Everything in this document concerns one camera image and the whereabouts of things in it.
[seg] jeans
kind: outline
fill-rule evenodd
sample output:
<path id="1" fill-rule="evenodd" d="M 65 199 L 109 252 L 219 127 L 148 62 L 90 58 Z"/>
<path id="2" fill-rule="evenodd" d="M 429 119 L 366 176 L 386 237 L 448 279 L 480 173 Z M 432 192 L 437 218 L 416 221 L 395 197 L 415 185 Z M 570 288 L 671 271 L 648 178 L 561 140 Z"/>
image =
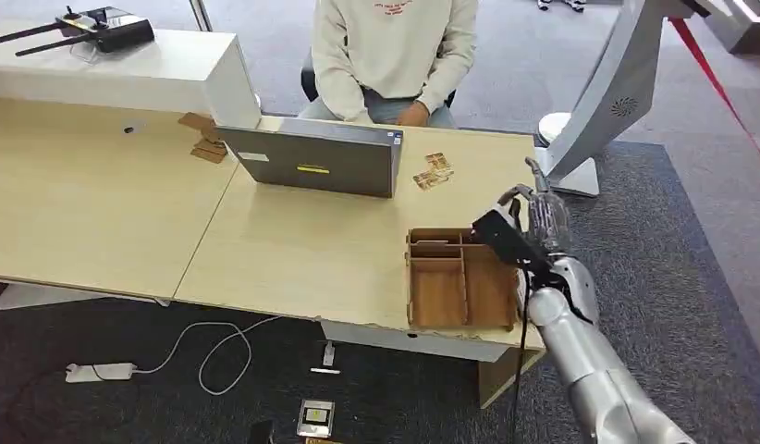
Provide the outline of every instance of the jeans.
<path id="1" fill-rule="evenodd" d="M 363 102 L 369 110 L 369 117 L 374 123 L 397 123 L 397 117 L 402 111 L 410 107 L 415 99 L 384 99 L 377 92 L 364 90 Z M 323 99 L 318 97 L 314 102 L 306 105 L 300 112 L 301 118 L 316 118 L 319 120 L 341 120 L 325 106 Z M 429 116 L 428 126 L 434 128 L 455 129 L 456 123 L 447 106 L 440 106 Z"/>

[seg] red rope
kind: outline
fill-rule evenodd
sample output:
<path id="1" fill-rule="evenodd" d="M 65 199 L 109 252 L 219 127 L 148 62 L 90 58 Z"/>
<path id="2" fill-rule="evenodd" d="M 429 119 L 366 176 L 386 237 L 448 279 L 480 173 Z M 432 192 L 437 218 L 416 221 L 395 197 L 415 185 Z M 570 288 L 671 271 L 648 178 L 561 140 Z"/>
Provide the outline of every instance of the red rope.
<path id="1" fill-rule="evenodd" d="M 691 50 L 691 53 L 693 54 L 693 58 L 696 59 L 696 62 L 698 62 L 699 66 L 704 71 L 704 74 L 706 74 L 709 81 L 712 82 L 712 86 L 715 88 L 715 91 L 717 91 L 717 94 L 720 96 L 720 98 L 723 99 L 723 102 L 726 102 L 726 105 L 731 110 L 731 114 L 733 114 L 734 118 L 737 119 L 737 122 L 739 122 L 740 126 L 745 131 L 745 134 L 747 134 L 748 138 L 750 138 L 750 142 L 753 144 L 755 149 L 760 154 L 760 146 L 758 145 L 758 142 L 755 141 L 755 137 L 753 136 L 753 134 L 750 132 L 749 129 L 747 129 L 747 127 L 745 127 L 744 122 L 742 122 L 742 119 L 740 118 L 740 114 L 737 112 L 737 109 L 734 108 L 734 104 L 731 103 L 731 100 L 729 99 L 729 95 L 726 94 L 726 90 L 723 88 L 723 85 L 720 84 L 720 80 L 717 79 L 715 72 L 709 66 L 709 62 L 706 61 L 704 52 L 702 52 L 701 48 L 696 42 L 696 39 L 693 37 L 693 33 L 688 28 L 688 25 L 685 23 L 685 20 L 682 18 L 669 18 L 668 21 L 670 21 L 671 24 L 674 25 L 674 29 L 677 30 L 677 32 L 680 34 L 682 41 L 685 43 L 685 46 L 687 46 L 688 49 Z"/>

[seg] desk leg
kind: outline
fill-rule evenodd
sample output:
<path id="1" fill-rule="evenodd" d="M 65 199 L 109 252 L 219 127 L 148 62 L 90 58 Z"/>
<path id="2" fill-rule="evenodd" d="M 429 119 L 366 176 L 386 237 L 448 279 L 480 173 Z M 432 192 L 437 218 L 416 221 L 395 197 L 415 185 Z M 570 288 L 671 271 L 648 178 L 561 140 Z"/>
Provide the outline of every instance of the desk leg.
<path id="1" fill-rule="evenodd" d="M 521 372 L 524 374 L 544 355 L 543 350 L 526 350 L 522 357 Z M 478 363 L 478 395 L 481 408 L 485 409 L 507 390 L 516 378 L 519 349 L 510 347 L 495 363 Z"/>
<path id="2" fill-rule="evenodd" d="M 0 310 L 50 305 L 54 303 L 88 301 L 91 299 L 118 298 L 132 299 L 140 302 L 154 302 L 153 299 L 134 298 L 115 294 L 98 293 L 85 290 L 60 289 L 34 284 L 10 283 L 0 296 Z"/>

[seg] hand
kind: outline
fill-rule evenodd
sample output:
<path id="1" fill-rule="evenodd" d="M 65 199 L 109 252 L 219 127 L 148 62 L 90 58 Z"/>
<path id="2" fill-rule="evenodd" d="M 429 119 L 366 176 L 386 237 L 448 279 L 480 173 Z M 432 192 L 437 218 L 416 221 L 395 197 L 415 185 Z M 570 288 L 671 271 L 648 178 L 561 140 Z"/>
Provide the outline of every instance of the hand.
<path id="1" fill-rule="evenodd" d="M 428 120 L 429 110 L 426 109 L 426 105 L 416 100 L 409 108 L 399 114 L 399 117 L 397 117 L 397 125 L 405 127 L 425 127 Z"/>

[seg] vent grille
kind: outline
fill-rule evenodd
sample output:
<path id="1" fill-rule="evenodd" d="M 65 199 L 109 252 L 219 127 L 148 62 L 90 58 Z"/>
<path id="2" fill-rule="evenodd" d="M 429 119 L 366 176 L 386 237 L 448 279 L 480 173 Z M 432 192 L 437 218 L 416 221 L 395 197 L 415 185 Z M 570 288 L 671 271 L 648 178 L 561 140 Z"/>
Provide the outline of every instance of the vent grille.
<path id="1" fill-rule="evenodd" d="M 611 114 L 614 117 L 627 117 L 639 108 L 639 101 L 632 97 L 622 97 L 611 104 Z"/>

